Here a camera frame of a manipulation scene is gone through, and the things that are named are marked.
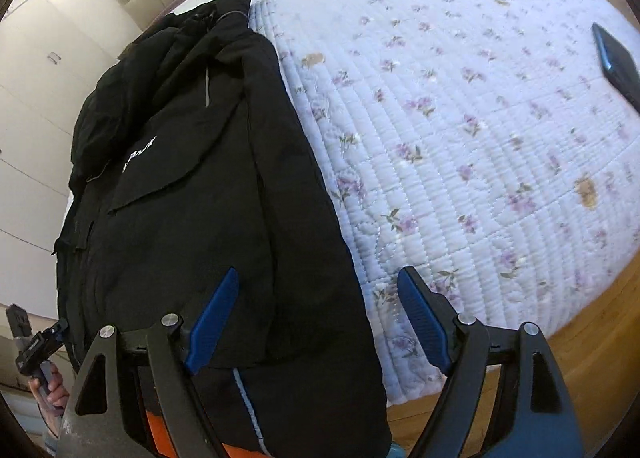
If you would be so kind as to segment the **person's left hand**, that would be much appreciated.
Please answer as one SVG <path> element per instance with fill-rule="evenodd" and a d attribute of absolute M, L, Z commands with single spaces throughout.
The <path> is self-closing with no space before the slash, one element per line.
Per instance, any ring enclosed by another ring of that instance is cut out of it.
<path fill-rule="evenodd" d="M 47 384 L 43 386 L 38 377 L 32 376 L 28 380 L 29 389 L 32 391 L 38 406 L 44 412 L 59 414 L 64 412 L 70 393 L 63 383 L 63 376 L 58 367 L 51 362 L 44 364 L 44 378 Z"/>

